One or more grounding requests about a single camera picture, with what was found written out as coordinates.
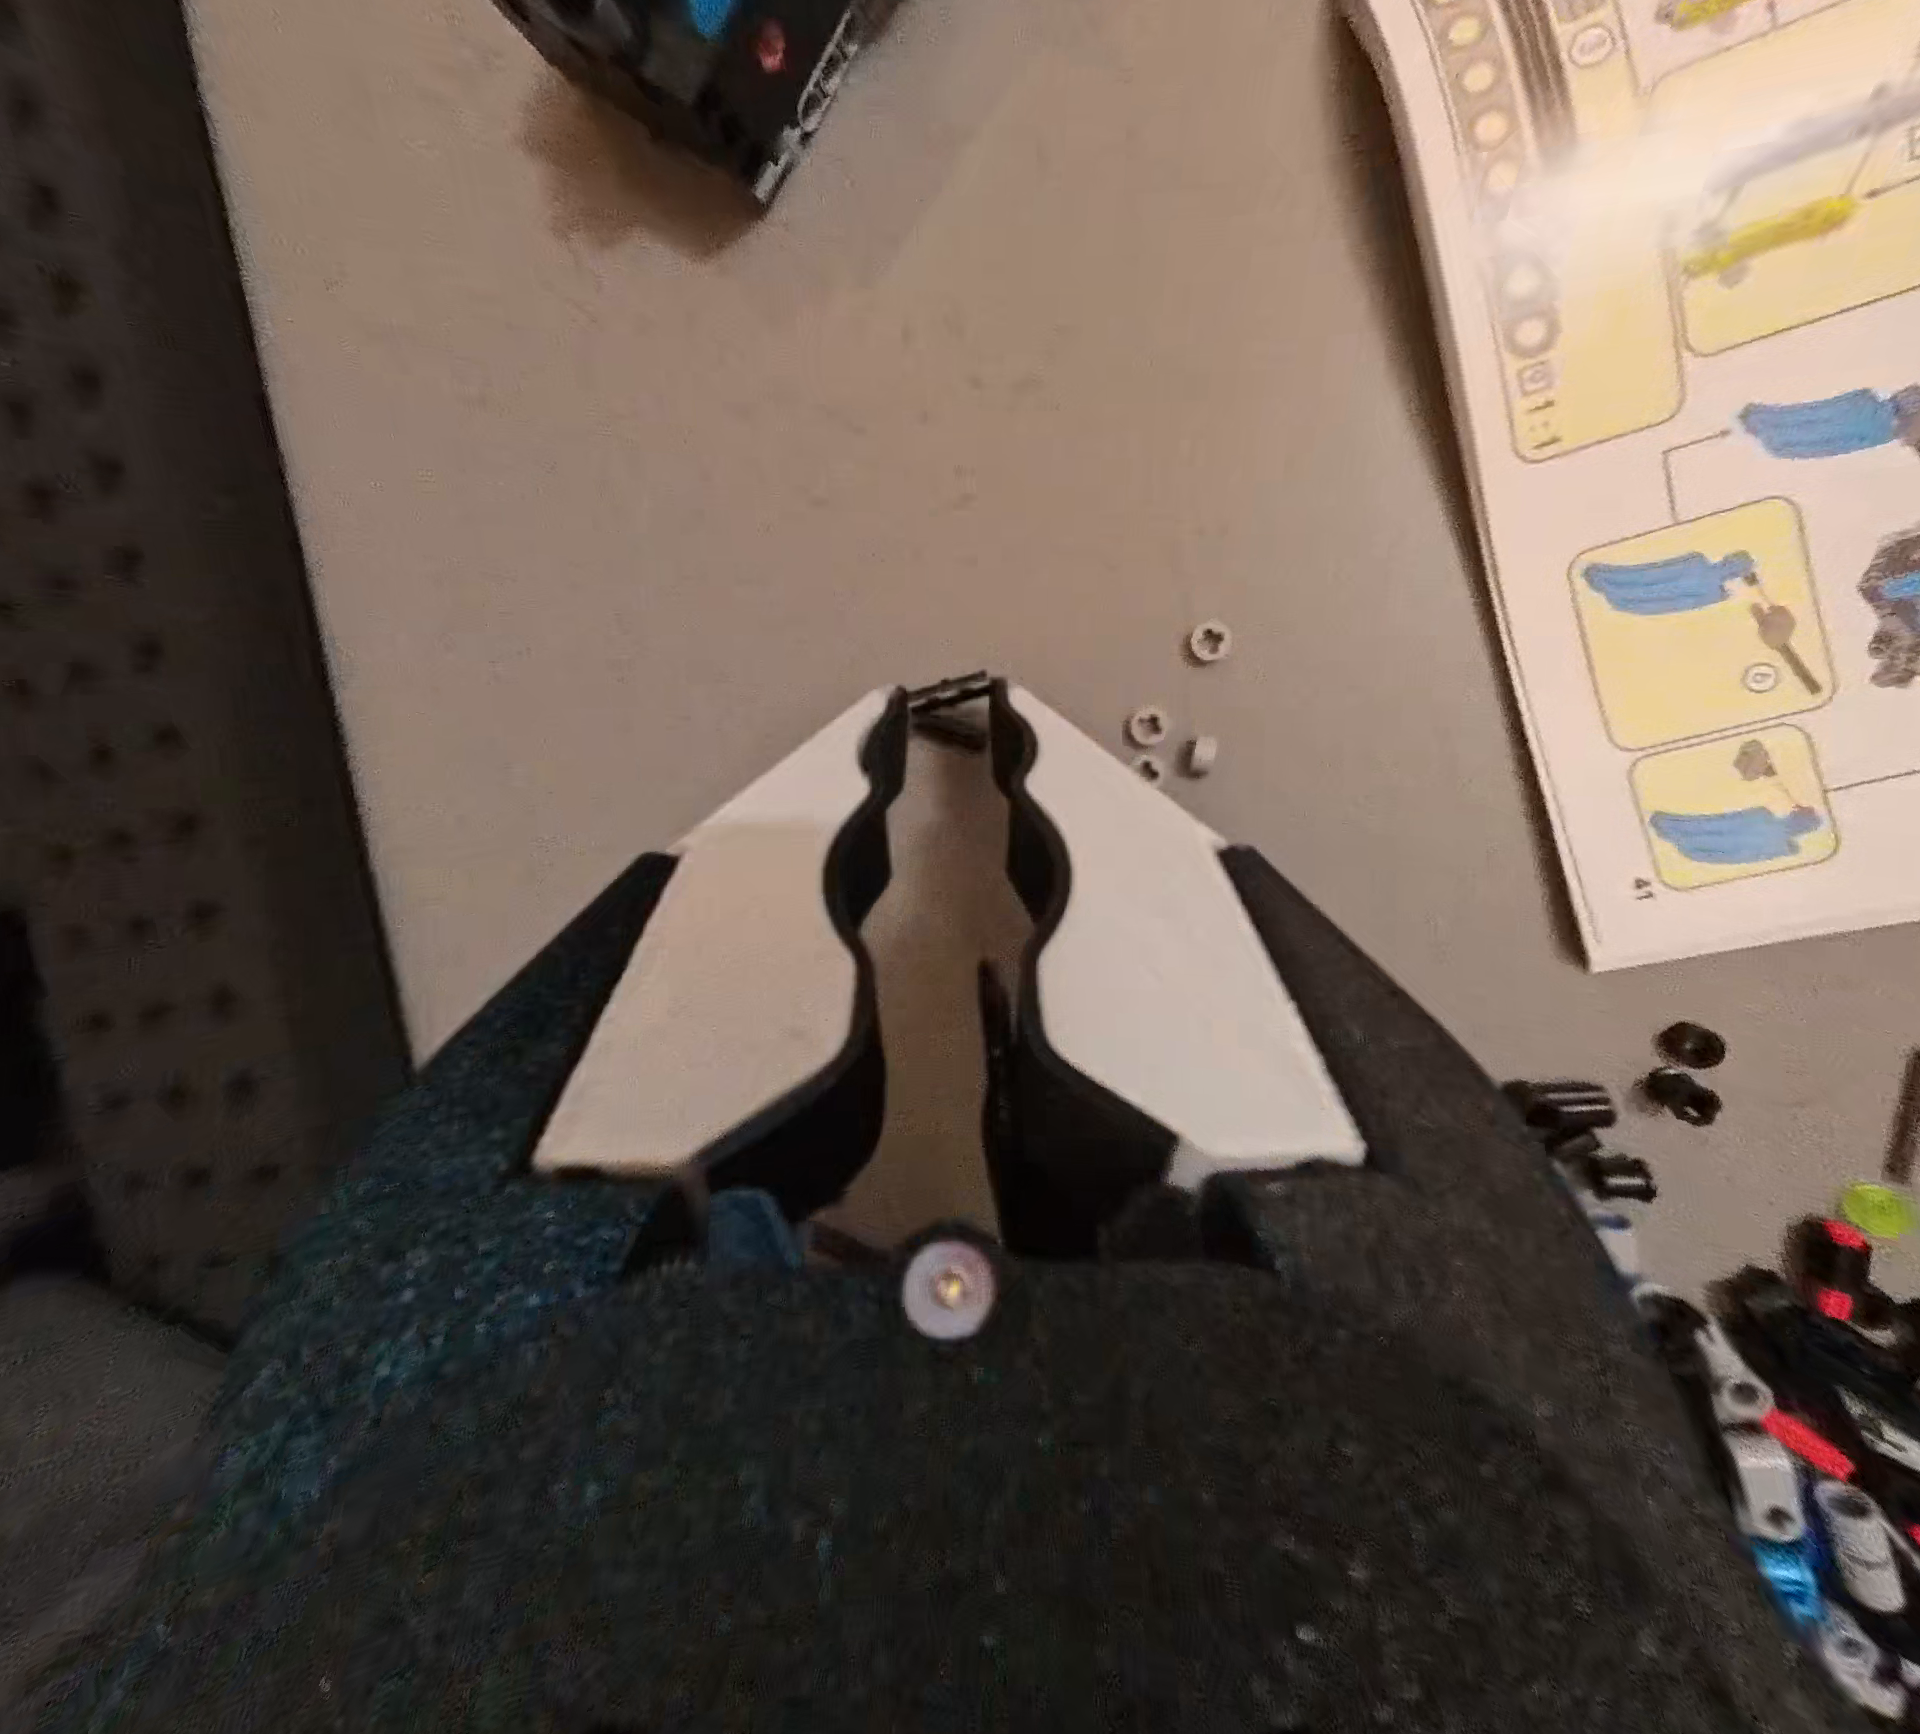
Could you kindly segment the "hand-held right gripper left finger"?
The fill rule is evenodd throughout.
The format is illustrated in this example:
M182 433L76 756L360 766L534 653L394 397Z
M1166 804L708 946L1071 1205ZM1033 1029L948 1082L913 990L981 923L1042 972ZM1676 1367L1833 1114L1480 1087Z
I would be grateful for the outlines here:
M840 1192L872 1155L883 1080L861 933L891 880L905 694L857 695L688 830L531 1148L541 1175L732 1180L779 1126L851 1121L814 1167L752 1186Z

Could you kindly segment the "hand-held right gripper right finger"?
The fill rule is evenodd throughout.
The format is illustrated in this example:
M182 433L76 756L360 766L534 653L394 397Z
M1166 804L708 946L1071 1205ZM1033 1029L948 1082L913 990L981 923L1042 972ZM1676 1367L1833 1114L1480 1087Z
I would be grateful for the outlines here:
M1013 983L978 986L1006 1248L1090 1260L1143 1193L1362 1167L1230 846L1009 680L987 682L985 727L1027 917Z

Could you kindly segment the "pile of small brick parts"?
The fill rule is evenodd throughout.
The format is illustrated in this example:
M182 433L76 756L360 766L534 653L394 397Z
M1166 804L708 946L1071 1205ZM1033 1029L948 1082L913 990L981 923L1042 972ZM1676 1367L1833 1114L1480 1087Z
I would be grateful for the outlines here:
M1838 1214L1791 1221L1780 1266L1695 1302L1651 1278L1638 1221L1651 1166L1616 1152L1610 1092L1510 1077L1522 1118L1665 1365L1740 1543L1791 1633L1874 1729L1918 1720L1918 1302L1875 1280Z

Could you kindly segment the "grey desk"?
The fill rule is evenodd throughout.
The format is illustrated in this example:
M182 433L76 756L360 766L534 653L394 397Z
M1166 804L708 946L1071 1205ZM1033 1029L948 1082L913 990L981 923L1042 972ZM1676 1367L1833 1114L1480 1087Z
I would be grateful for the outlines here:
M1581 1028L1330 0L910 0L760 220L489 0L188 4L435 1049L255 1300L87 1724L1866 1729L1475 1059L1664 1010ZM667 849L973 670L1228 844L1363 1164L998 1238L943 1341L927 1204L719 1264L771 1186L531 1148ZM882 1104L959 1109L967 1229L983 1068L910 1058L903 942L1027 939L989 750L905 711L886 836Z

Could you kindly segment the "black dotted pad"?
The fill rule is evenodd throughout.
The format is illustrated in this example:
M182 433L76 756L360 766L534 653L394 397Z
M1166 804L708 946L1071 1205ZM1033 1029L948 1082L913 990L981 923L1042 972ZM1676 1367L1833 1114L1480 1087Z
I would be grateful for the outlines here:
M109 1280L229 1335L409 1046L182 0L4 0L4 905Z

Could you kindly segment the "open instruction booklet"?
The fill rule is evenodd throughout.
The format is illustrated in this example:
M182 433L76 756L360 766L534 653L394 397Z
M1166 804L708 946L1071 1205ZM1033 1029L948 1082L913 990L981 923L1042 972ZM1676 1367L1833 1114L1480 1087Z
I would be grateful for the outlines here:
M1595 972L1918 913L1918 0L1342 0Z

